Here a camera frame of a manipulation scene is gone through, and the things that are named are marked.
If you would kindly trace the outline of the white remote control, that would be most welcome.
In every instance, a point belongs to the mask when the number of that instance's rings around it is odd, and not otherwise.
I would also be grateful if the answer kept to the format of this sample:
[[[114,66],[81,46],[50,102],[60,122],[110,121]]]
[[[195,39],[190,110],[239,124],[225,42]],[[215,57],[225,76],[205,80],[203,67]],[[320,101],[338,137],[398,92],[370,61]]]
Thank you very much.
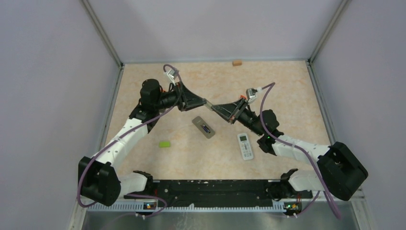
[[[200,116],[195,117],[192,120],[192,123],[207,139],[210,139],[215,135],[215,131]]]
[[[250,141],[248,139],[248,135],[246,133],[238,134],[237,140],[243,160],[249,161],[254,159],[254,154],[251,148]]]

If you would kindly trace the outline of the grey battery cover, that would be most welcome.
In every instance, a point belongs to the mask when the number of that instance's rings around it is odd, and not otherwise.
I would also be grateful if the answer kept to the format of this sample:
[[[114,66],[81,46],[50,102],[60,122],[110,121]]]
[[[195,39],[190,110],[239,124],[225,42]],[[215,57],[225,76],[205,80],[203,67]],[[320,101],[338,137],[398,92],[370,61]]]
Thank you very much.
[[[212,111],[213,110],[212,106],[213,106],[213,104],[211,102],[209,102],[208,100],[206,100],[205,107],[207,109],[209,109],[210,111]]]

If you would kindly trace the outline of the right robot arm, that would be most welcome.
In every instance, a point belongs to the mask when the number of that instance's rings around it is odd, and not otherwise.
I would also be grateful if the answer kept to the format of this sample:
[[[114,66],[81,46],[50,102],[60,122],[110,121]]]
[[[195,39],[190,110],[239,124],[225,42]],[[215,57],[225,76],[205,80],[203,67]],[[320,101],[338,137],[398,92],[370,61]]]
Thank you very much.
[[[311,144],[280,132],[277,129],[279,122],[272,110],[263,110],[257,115],[248,108],[243,98],[210,108],[225,121],[231,124],[240,122],[259,135],[257,143],[263,152],[316,165],[316,169],[309,171],[292,169],[281,177],[286,180],[281,184],[281,192],[286,197],[294,197],[304,190],[318,190],[329,191],[334,197],[348,201],[369,176],[365,167],[342,142],[337,141],[330,146]]]

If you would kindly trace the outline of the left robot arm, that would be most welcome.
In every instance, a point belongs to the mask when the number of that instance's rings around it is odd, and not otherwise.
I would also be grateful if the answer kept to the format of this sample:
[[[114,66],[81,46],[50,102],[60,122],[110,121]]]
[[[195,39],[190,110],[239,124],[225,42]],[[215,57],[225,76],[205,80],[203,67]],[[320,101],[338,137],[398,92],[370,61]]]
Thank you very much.
[[[77,200],[82,207],[86,204],[81,202],[81,197],[111,206],[119,197],[129,193],[136,192],[142,198],[153,194],[149,174],[134,171],[119,177],[116,170],[138,141],[170,110],[177,107],[180,111],[188,111],[207,104],[206,99],[192,93],[182,81],[171,83],[169,87],[166,92],[158,80],[145,80],[138,104],[121,130],[91,158],[83,157],[79,161]]]

